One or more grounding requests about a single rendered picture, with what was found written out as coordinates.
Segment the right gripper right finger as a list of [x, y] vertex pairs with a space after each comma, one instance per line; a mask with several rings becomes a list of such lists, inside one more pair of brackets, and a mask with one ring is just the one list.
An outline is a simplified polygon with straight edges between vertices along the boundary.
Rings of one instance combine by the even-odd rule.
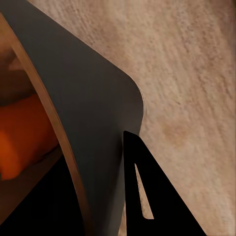
[[[124, 131], [127, 236], [207, 236], [143, 140]], [[143, 217], [137, 165], [154, 219]]]

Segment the can of soda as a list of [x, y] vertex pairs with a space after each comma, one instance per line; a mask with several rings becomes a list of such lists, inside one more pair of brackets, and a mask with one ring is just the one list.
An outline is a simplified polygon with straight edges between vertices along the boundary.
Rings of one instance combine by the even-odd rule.
[[0, 108], [0, 180], [21, 175], [58, 145], [38, 94]]

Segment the trash can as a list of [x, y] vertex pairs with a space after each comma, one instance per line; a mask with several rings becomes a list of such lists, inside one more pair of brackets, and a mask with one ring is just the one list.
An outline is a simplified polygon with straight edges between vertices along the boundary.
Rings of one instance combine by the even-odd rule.
[[0, 180], [0, 225], [64, 155], [85, 236], [118, 236], [125, 204], [123, 133], [139, 136], [136, 83], [27, 0], [0, 0], [0, 108], [38, 94], [59, 145]]

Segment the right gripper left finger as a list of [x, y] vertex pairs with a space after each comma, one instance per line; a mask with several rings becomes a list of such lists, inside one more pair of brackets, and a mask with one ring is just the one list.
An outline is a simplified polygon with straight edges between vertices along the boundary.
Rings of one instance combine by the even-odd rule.
[[85, 236], [64, 155], [0, 225], [0, 236]]

